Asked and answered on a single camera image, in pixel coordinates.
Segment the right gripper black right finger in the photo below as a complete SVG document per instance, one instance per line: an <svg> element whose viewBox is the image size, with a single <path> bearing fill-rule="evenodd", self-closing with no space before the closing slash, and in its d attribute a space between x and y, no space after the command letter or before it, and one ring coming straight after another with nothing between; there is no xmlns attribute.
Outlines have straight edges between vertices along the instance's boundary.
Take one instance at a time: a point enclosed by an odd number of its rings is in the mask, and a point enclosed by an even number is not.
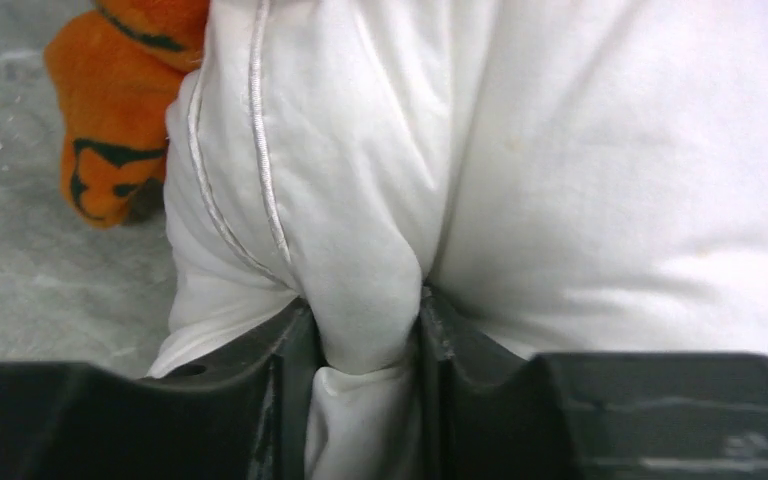
<svg viewBox="0 0 768 480"><path fill-rule="evenodd" d="M429 479L768 479L768 357L518 357L425 288Z"/></svg>

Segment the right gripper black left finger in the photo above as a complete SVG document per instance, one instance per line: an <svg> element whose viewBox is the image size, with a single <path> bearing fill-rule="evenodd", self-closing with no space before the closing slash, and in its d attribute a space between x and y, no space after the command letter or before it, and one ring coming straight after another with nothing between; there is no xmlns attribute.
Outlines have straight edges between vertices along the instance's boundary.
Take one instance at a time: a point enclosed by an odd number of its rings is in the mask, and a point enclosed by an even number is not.
<svg viewBox="0 0 768 480"><path fill-rule="evenodd" d="M300 479L320 363L299 299L160 379L0 362L0 479Z"/></svg>

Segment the white pillow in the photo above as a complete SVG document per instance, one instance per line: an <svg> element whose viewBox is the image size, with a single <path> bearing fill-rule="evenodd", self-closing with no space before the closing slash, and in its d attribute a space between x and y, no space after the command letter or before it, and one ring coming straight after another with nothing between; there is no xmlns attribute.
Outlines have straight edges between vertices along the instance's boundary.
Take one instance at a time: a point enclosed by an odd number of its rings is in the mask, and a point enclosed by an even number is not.
<svg viewBox="0 0 768 480"><path fill-rule="evenodd" d="M309 479L415 479L425 283L512 352L768 354L768 1L214 1L161 378L296 298Z"/></svg>

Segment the orange patterned pillowcase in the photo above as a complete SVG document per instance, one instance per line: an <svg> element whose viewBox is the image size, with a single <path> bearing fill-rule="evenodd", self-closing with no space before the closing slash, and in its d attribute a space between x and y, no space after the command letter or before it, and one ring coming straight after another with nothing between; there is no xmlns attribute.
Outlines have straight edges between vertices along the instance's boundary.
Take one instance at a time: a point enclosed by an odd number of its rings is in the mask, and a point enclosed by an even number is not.
<svg viewBox="0 0 768 480"><path fill-rule="evenodd" d="M60 189L89 225L132 220L166 176L167 107L203 57L207 0L105 0L44 49L64 125Z"/></svg>

